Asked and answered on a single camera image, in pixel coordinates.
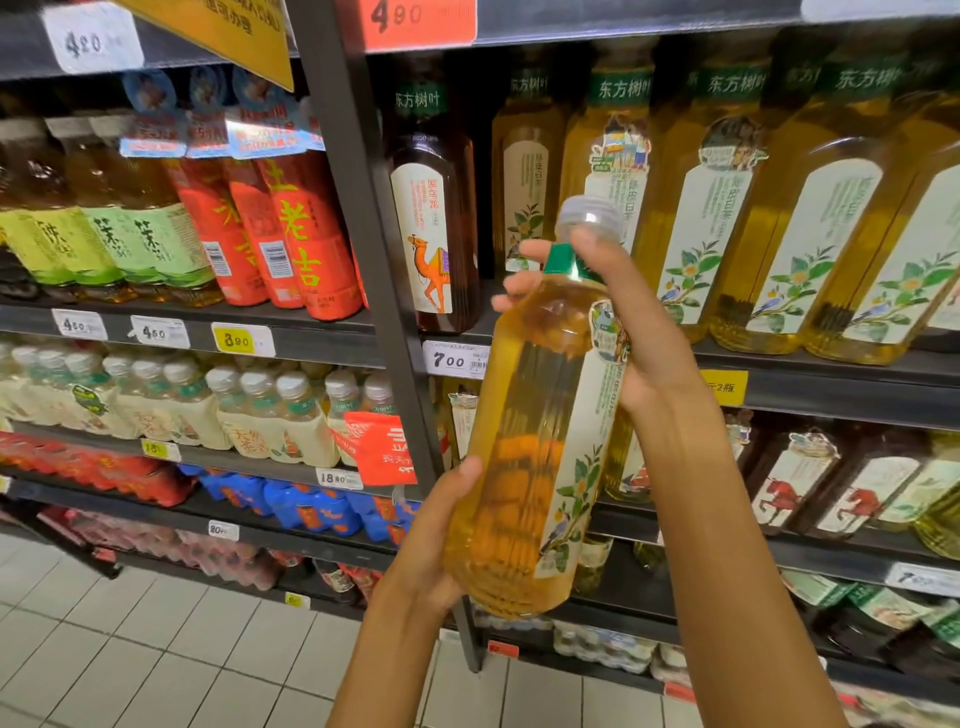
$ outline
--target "forearm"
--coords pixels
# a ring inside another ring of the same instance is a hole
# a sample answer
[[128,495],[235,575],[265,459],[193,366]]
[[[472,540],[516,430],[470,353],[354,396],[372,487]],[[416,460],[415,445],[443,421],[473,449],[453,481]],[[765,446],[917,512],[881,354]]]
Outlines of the forearm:
[[701,431],[711,434],[698,443],[661,439],[647,468],[704,722],[742,728],[776,716],[784,727],[846,726],[756,524],[726,433]]
[[410,728],[443,615],[390,580],[377,585],[327,728]]

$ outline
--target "yellow-green label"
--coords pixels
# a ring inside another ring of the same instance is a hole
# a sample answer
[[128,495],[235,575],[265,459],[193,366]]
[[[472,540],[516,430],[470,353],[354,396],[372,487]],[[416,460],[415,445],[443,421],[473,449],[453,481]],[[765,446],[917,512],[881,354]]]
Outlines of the yellow-green label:
[[82,207],[86,219],[121,271],[149,275],[154,257],[143,244],[130,214],[121,207]]
[[0,230],[8,247],[38,282],[60,285],[73,280],[30,215],[20,210],[0,212]]
[[[177,203],[157,209],[130,210],[133,225],[154,258],[154,267],[165,278],[188,276],[209,271],[204,246],[200,242],[186,207]],[[213,279],[213,273],[199,281]]]
[[123,277],[79,207],[31,210],[30,214],[77,282],[102,285]]

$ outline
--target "right hand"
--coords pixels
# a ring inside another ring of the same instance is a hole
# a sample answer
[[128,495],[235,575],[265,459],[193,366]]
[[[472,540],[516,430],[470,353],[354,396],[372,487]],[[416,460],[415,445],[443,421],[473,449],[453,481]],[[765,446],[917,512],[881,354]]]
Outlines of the right hand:
[[[634,422],[645,453],[662,453],[671,462],[691,455],[732,457],[723,412],[700,375],[693,349],[627,252],[598,239],[586,226],[575,228],[570,242],[584,262],[606,282],[617,318],[631,340],[631,356],[620,392],[620,405]],[[520,252],[542,266],[549,240],[524,240]],[[523,271],[504,280],[507,294],[494,296],[500,313],[532,291],[542,271]]]

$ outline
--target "orange price sign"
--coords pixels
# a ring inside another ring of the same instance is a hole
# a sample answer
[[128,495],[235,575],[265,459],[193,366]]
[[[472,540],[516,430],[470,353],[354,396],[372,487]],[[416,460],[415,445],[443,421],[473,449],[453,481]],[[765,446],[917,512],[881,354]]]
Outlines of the orange price sign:
[[368,53],[470,45],[477,0],[360,0]]
[[487,651],[491,655],[503,655],[504,657],[512,657],[514,659],[520,656],[520,648],[515,644],[499,643],[496,640],[489,640],[487,642]]

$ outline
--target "hand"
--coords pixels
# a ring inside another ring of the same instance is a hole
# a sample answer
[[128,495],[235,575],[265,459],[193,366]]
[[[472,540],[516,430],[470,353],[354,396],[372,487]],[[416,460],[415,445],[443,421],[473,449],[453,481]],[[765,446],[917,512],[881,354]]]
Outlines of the hand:
[[403,539],[396,559],[383,577],[391,590],[406,594],[419,607],[441,619],[465,593],[444,571],[446,528],[454,506],[469,493],[482,472],[480,458],[471,455],[440,477],[417,512],[410,533]]
[[[586,226],[573,230],[573,249],[600,274],[617,318],[630,334],[631,356],[620,404],[634,422],[647,453],[667,453],[684,462],[693,453],[730,458],[723,412],[700,375],[686,336],[673,322],[630,256],[616,243],[601,240]],[[524,240],[520,252],[541,265],[552,243]],[[536,288],[543,273],[523,271],[504,280],[507,294],[494,296],[493,309],[509,310]]]

